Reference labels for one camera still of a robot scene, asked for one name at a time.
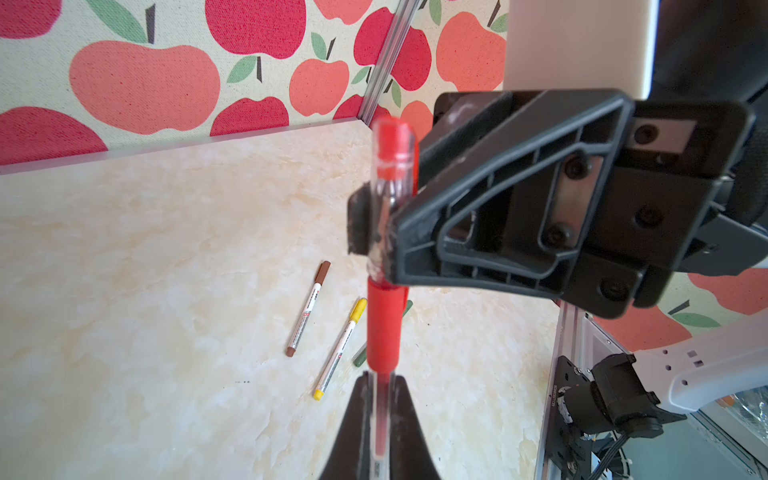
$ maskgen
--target red apple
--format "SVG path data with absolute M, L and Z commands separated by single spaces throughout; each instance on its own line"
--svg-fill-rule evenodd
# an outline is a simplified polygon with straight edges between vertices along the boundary
M 45 35 L 61 14 L 61 0 L 0 0 L 0 38 Z
M 0 114 L 0 165 L 107 151 L 93 130 L 74 118 L 38 107 Z
M 219 71 L 189 45 L 155 50 L 98 41 L 69 67 L 72 91 L 86 110 L 113 127 L 149 135 L 202 124 L 219 100 Z
M 333 114 L 333 120 L 337 120 L 339 118 L 357 118 L 357 114 L 360 113 L 361 106 L 362 97 L 359 95 L 353 95 L 347 98 L 344 103 L 339 105 L 339 107 L 336 109 L 336 113 Z M 380 105 L 376 105 L 376 111 L 373 112 L 373 120 L 381 117 L 382 115 L 389 116 L 389 110 Z
M 402 109 L 400 118 L 407 121 L 416 133 L 416 140 L 421 141 L 432 129 L 432 112 L 421 101 L 412 101 Z
M 768 308 L 768 270 L 750 268 L 739 276 L 704 276 L 688 273 L 691 283 L 709 290 L 728 310 L 753 315 Z
M 299 65 L 290 78 L 290 104 L 305 117 L 327 114 L 339 104 L 348 83 L 346 62 L 326 63 L 310 58 Z
M 288 58 L 304 39 L 304 0 L 206 0 L 205 19 L 214 40 L 240 55 Z
M 437 72 L 458 91 L 490 91 L 504 80 L 507 43 L 471 13 L 448 20 L 437 42 Z
M 630 352 L 672 345 L 692 337 L 688 329 L 664 315 L 657 306 L 649 309 L 630 306 L 621 318 L 595 320 Z
M 368 11 L 373 0 L 315 0 L 323 17 L 341 18 L 345 25 L 356 23 Z
M 216 116 L 210 136 L 287 127 L 288 123 L 288 110 L 277 98 L 267 97 L 262 101 L 241 98 Z
M 362 21 L 353 50 L 358 65 L 375 65 L 379 60 L 393 16 L 385 7 L 376 10 Z M 426 35 L 421 30 L 409 27 L 395 66 L 392 67 L 392 76 L 402 88 L 414 91 L 427 81 L 431 67 L 432 51 Z
M 404 90 L 419 90 L 427 81 L 430 68 L 432 50 L 427 43 L 427 36 L 421 30 L 409 28 L 395 66 L 392 67 L 392 76 Z

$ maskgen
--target red pen grip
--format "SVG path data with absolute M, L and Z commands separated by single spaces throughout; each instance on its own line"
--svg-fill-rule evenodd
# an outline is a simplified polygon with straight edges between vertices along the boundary
M 400 361 L 406 292 L 404 286 L 384 286 L 368 279 L 368 366 L 376 373 L 388 375 Z

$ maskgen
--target green marker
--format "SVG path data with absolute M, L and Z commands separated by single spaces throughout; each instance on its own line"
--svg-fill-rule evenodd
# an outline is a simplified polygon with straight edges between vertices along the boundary
M 408 300 L 406 303 L 406 311 L 402 313 L 403 316 L 406 316 L 406 313 L 408 313 L 408 310 L 411 309 L 413 306 L 413 302 L 411 300 Z M 355 355 L 355 359 L 352 361 L 352 363 L 355 364 L 355 366 L 361 366 L 363 363 L 366 362 L 368 359 L 368 343 L 363 343 L 362 348 L 360 351 Z

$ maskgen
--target screw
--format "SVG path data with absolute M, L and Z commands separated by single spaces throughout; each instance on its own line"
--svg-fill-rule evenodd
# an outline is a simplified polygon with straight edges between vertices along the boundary
M 664 221 L 664 214 L 654 207 L 642 207 L 634 215 L 634 221 L 643 228 L 655 228 Z
M 600 293 L 613 302 L 621 302 L 629 296 L 629 285 L 615 278 L 607 278 L 600 284 Z
M 592 171 L 592 163 L 581 155 L 571 155 L 571 158 L 565 161 L 563 171 L 571 180 L 581 180 Z
M 675 154 L 658 154 L 655 158 L 656 165 L 667 167 L 677 161 L 677 155 Z
M 656 140 L 659 136 L 659 129 L 656 125 L 645 124 L 641 125 L 636 131 L 634 131 L 634 141 L 640 145 L 649 144 Z
M 562 247 L 573 237 L 573 229 L 567 223 L 556 223 L 544 232 L 544 243 L 550 247 Z

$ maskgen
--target wall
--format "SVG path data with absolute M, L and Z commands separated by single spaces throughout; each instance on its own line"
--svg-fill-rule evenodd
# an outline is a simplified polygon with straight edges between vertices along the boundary
M 2 2 L 0 165 L 355 117 L 397 3 Z
M 379 105 L 421 140 L 441 93 L 501 89 L 508 10 L 507 0 L 420 0 Z
M 596 319 L 624 348 L 654 349 L 709 332 L 768 308 L 768 270 L 739 276 L 674 273 L 657 306 L 630 307 L 615 320 Z

